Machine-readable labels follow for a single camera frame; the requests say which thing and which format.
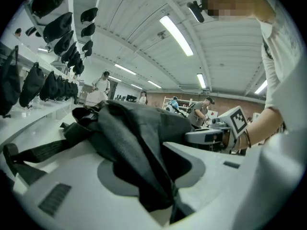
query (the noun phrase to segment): white shirt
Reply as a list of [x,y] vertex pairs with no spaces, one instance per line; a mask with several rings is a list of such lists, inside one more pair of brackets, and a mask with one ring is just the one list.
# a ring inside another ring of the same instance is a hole
[[104,92],[107,89],[110,89],[110,82],[108,79],[103,80],[102,78],[96,79],[93,81],[92,85],[96,85],[99,91]]
[[296,25],[278,0],[267,0],[276,13],[273,24],[260,22],[262,37],[269,47],[270,59],[261,47],[262,61],[268,81],[265,108],[274,107],[272,93],[293,71],[306,51]]
[[139,99],[139,103],[140,103],[140,104],[145,104],[145,103],[146,103],[146,100],[147,100],[146,96],[142,96],[142,97]]

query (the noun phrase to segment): shelf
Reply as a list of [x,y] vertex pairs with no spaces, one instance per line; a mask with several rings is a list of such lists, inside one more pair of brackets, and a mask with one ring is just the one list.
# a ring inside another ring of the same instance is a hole
[[22,129],[40,118],[71,106],[71,100],[62,102],[48,101],[41,103],[40,107],[32,107],[29,111],[25,111],[16,105],[9,113],[11,118],[0,119],[0,147],[8,139],[12,138]]

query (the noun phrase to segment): ceiling beam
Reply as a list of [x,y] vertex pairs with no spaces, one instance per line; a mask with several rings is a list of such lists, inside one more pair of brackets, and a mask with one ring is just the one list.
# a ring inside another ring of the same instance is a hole
[[204,77],[205,77],[205,81],[207,83],[207,85],[210,88],[210,91],[212,91],[212,83],[211,83],[211,77],[210,77],[210,72],[209,72],[209,67],[208,67],[208,63],[205,57],[205,53],[203,51],[203,48],[201,46],[201,42],[199,40],[199,38],[196,35],[196,32],[191,24],[191,22],[189,21],[188,17],[185,15],[185,13],[182,11],[181,7],[179,6],[179,4],[175,1],[175,0],[165,0],[169,6],[174,10],[174,12],[178,15],[178,17],[182,20],[182,23],[184,24],[184,26],[187,29],[188,34],[190,35],[194,47],[197,51],[197,54],[200,58],[203,70],[204,70]]
[[137,47],[133,46],[132,44],[128,43],[126,40],[120,38],[119,36],[116,36],[115,34],[97,26],[96,27],[96,32],[102,34],[103,36],[106,36],[109,39],[112,39],[116,41],[117,43],[121,44],[125,48],[129,49],[132,51],[132,53],[140,56],[144,60],[146,60],[149,64],[160,70],[163,74],[165,74],[171,81],[173,81],[175,84],[179,85],[180,83],[163,67],[161,67],[159,64],[157,64],[152,58],[150,58],[147,54],[143,53],[142,51],[138,50]]
[[253,79],[251,80],[252,82],[250,82],[246,86],[247,90],[245,91],[244,96],[247,96],[247,94],[256,86],[256,84],[262,78],[264,74],[265,74],[265,70],[264,70],[263,64],[261,63],[261,65],[257,68]]

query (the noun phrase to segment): woman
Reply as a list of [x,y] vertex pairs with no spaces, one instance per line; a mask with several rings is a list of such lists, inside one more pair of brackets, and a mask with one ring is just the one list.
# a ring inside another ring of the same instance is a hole
[[141,92],[141,98],[140,98],[140,100],[139,100],[139,103],[140,103],[140,104],[145,104],[145,105],[148,104],[148,101],[147,101],[147,93],[146,93],[146,91],[142,91],[142,92]]

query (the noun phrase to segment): white ceiling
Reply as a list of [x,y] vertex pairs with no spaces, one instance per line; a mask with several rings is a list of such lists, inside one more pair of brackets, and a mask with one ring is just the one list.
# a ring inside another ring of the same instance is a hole
[[[85,71],[97,75],[109,70],[128,84],[148,91],[182,91],[180,84],[199,84],[196,74],[203,73],[207,90],[249,97],[264,82],[265,74],[260,55],[262,38],[259,23],[254,19],[236,22],[214,21],[204,15],[198,23],[186,7],[194,0],[74,0],[74,19],[79,42],[81,30],[90,23],[81,24],[83,11],[98,4],[96,31],[91,59]],[[187,57],[168,31],[161,40],[157,34],[165,28],[159,22],[169,14],[190,44],[194,55]],[[133,76],[114,66],[118,63],[135,73]]]

